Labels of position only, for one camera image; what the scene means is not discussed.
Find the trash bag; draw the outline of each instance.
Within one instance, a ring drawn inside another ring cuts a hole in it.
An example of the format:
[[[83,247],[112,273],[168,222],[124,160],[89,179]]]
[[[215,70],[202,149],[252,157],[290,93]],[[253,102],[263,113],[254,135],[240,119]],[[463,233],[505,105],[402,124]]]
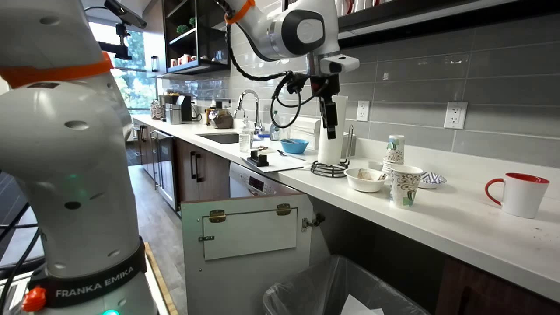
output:
[[[351,294],[385,315],[429,315],[402,293],[342,256],[276,283],[263,296],[267,315],[339,315]]]

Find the window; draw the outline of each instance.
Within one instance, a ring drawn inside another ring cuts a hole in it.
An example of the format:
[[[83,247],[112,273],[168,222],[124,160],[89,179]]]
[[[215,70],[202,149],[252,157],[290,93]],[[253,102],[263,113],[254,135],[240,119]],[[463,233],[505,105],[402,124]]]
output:
[[[95,40],[118,45],[119,37],[115,33],[115,26],[90,22]],[[132,60],[122,60],[111,56],[114,69],[111,73],[115,77],[120,93],[131,114],[146,114],[150,110],[152,100],[156,98],[156,79],[149,78],[146,71],[146,56],[144,54],[144,35],[141,32],[128,30],[130,36],[125,39],[128,54]]]

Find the paper towel roll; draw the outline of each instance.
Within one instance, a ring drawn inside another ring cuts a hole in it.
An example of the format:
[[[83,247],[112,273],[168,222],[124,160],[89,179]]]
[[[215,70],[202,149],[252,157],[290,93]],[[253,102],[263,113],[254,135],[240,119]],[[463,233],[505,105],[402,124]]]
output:
[[[323,164],[339,164],[340,152],[342,151],[342,136],[344,135],[344,121],[346,119],[347,96],[333,96],[333,102],[337,104],[338,125],[335,127],[337,137],[328,139],[326,129],[321,122],[321,132],[319,133],[319,156],[317,161]]]

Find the white countertop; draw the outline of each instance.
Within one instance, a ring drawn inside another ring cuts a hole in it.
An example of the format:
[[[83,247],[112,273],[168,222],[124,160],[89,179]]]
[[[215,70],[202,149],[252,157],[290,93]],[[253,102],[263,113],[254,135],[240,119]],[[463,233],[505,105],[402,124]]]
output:
[[[171,125],[149,115],[133,118],[245,165],[238,143],[223,145],[199,136],[233,129],[200,123]],[[316,154],[307,150],[305,158],[312,162]],[[367,159],[352,159],[351,167],[367,167]],[[306,169],[267,176],[560,302],[559,200],[545,197],[537,218],[524,219],[503,213],[480,183],[446,177],[447,184],[438,189],[419,189],[411,209],[399,209],[389,203],[388,187],[362,193],[351,189],[346,178],[327,179]]]

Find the blue bowl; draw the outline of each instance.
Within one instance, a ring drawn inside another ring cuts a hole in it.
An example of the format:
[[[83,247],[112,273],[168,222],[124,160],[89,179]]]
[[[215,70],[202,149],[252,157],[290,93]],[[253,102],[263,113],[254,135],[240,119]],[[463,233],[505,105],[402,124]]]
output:
[[[295,143],[288,142],[286,141],[286,139],[280,140],[280,143],[284,148],[284,152],[290,154],[303,153],[305,151],[305,148],[307,148],[307,145],[309,144],[309,141],[303,139],[290,139],[290,140],[292,140]]]

